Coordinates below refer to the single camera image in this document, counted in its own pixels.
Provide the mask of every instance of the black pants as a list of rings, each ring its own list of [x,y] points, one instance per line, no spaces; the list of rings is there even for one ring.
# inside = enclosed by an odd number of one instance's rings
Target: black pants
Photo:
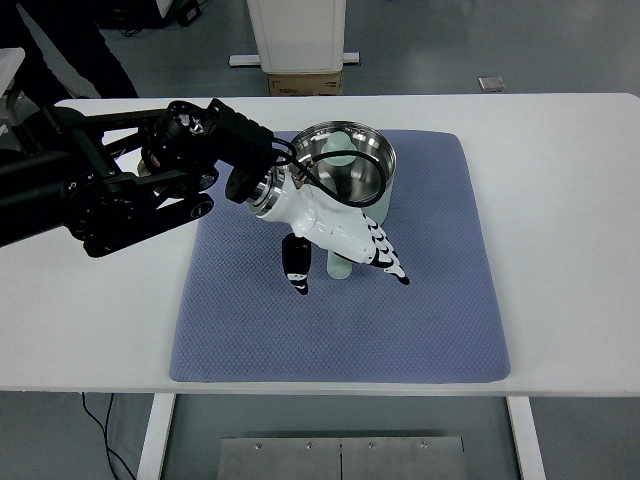
[[[138,96],[82,0],[19,0],[18,3],[102,98]],[[36,105],[42,107],[71,98],[47,66],[42,51],[22,21],[16,0],[0,0],[0,48],[9,47],[25,50],[15,83]]]

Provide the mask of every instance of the gray floor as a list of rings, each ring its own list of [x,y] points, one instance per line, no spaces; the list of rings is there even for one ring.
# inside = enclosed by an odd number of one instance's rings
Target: gray floor
[[[639,20],[635,0],[349,0],[345,50],[359,51],[362,62],[345,68],[343,91],[479,93],[478,76],[501,75],[507,93],[640,95]],[[261,70],[227,66],[230,54],[256,53],[246,6],[239,0],[213,0],[188,28],[173,25],[132,38],[103,33],[141,96],[268,94]],[[79,95],[95,96],[37,36],[65,84]],[[104,414],[107,396],[90,401]],[[504,420],[504,410],[496,406],[500,401],[442,402],[183,396],[165,477],[215,478],[225,435],[460,431],[479,446],[469,453],[478,466],[469,478],[513,478],[508,435],[492,423]],[[134,471],[149,408],[149,395],[119,395],[112,413],[113,448]],[[639,399],[539,398],[532,399],[532,409],[548,478],[640,477]],[[446,418],[434,412],[447,412],[441,414]],[[483,432],[494,434],[484,450]],[[0,479],[111,478],[101,440],[77,394],[0,393]]]

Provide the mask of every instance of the gray mat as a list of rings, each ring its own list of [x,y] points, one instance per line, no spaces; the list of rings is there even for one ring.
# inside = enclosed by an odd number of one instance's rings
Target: gray mat
[[[458,139],[383,133],[398,157],[384,229],[411,285],[366,265],[333,280],[314,247],[310,291],[299,295],[281,266],[289,226],[226,200],[229,169],[219,163],[216,205],[200,221],[184,288],[173,380],[475,383],[509,374]]]

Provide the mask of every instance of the white robotic hand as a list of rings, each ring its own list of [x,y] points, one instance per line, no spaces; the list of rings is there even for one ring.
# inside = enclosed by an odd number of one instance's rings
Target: white robotic hand
[[[288,223],[296,238],[307,239],[351,262],[382,268],[409,284],[384,230],[360,208],[343,205],[312,185],[298,188],[285,168],[274,167],[268,183],[269,193],[260,195],[251,207],[256,216],[267,222]],[[292,249],[297,252],[291,254],[296,260],[284,260],[285,273],[304,294],[311,249],[305,248],[303,240],[296,242],[288,236],[283,242],[283,255]],[[309,260],[301,257],[301,252],[308,252]]]

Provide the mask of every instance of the table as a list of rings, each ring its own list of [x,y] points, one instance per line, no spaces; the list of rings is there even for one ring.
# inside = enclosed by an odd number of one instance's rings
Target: table
[[[206,106],[209,100],[192,101]],[[455,134],[469,165],[511,374],[488,384],[173,382],[167,371],[196,232],[190,224],[99,260],[86,257],[64,229],[0,249],[0,389],[496,395],[510,397],[514,421],[522,414],[525,424],[527,396],[640,395],[638,98],[223,101],[272,130],[345,119],[376,129]],[[96,114],[167,103],[73,100],[64,105]],[[525,441],[527,435],[519,438]]]

